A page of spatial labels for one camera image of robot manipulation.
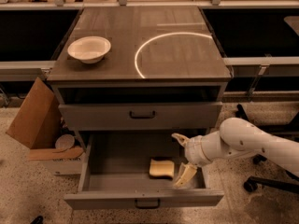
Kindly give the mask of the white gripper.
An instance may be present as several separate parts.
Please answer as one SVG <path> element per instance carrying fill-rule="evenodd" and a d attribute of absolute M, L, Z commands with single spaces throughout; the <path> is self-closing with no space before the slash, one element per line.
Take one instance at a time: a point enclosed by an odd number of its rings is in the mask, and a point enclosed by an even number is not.
<path fill-rule="evenodd" d="M 202 135 L 188 138 L 180 133 L 172 133 L 171 136 L 185 148 L 185 158 L 188 163 L 182 163 L 178 169 L 178 177 L 174 187 L 179 189 L 185 187 L 197 173 L 197 167 L 203 167 L 211 163 L 202 149 Z"/>

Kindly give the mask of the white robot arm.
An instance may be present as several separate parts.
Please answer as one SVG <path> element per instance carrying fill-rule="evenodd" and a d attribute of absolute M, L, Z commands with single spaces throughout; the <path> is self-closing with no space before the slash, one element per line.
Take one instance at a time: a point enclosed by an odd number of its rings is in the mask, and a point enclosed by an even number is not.
<path fill-rule="evenodd" d="M 184 147 L 188 161 L 179 167 L 174 186 L 185 187 L 202 168 L 216 159 L 232 159 L 262 155 L 276 165 L 299 176 L 299 143 L 266 133 L 250 122 L 240 118 L 229 118 L 220 128 L 207 135 L 188 138 L 180 133 L 172 133 Z"/>

